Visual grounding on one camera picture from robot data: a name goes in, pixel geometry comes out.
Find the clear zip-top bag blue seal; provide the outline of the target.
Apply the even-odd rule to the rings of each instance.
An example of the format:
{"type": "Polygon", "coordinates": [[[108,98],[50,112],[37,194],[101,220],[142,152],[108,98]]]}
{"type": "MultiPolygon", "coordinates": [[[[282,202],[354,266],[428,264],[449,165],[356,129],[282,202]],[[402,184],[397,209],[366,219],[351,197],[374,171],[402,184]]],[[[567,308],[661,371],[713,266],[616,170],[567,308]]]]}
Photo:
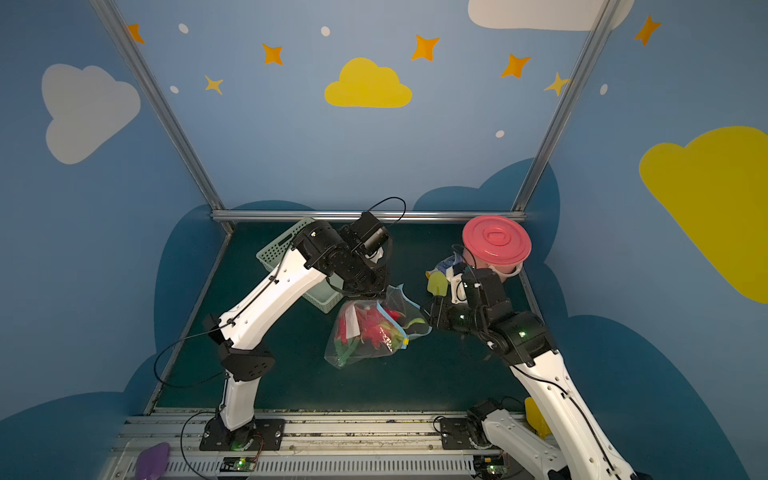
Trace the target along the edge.
{"type": "Polygon", "coordinates": [[[389,286],[383,299],[353,300],[341,306],[324,358],[343,369],[362,360],[394,355],[431,331],[420,306],[405,295],[403,285],[389,286]]]}

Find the pink dragon fruit toy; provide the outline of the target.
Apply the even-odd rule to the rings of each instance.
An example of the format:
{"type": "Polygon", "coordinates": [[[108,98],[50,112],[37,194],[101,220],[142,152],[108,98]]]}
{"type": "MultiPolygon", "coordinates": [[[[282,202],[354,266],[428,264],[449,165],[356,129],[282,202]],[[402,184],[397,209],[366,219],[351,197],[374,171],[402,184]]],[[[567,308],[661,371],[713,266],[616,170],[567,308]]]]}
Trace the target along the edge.
{"type": "Polygon", "coordinates": [[[336,318],[326,359],[343,368],[405,349],[409,340],[399,323],[401,317],[378,302],[347,302],[336,318]]]}

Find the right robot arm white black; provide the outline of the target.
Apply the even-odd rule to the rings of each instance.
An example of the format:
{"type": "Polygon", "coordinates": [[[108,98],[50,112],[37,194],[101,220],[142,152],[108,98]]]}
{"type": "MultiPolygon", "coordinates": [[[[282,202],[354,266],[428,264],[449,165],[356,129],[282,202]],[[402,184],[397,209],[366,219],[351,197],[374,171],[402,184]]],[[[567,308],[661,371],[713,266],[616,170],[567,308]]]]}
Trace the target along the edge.
{"type": "Polygon", "coordinates": [[[428,275],[425,314],[436,328],[481,340],[519,380],[556,443],[548,444],[500,403],[472,409],[484,437],[536,479],[642,479],[612,445],[566,368],[545,322],[517,311],[498,274],[463,263],[428,275]]]}

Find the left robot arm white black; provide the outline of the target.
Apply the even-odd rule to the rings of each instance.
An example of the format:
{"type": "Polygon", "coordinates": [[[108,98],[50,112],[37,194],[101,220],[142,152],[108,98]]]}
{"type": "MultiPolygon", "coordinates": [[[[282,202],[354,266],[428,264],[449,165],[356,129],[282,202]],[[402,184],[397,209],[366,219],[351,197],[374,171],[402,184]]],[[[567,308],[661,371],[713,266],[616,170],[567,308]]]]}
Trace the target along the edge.
{"type": "Polygon", "coordinates": [[[390,234],[370,211],[335,229],[314,220],[291,240],[271,273],[234,307],[204,325],[217,345],[226,373],[222,402],[203,433],[203,451],[253,451],[270,448],[254,416],[259,383],[275,364],[264,337],[306,292],[337,276],[350,299],[386,294],[390,234]]]}

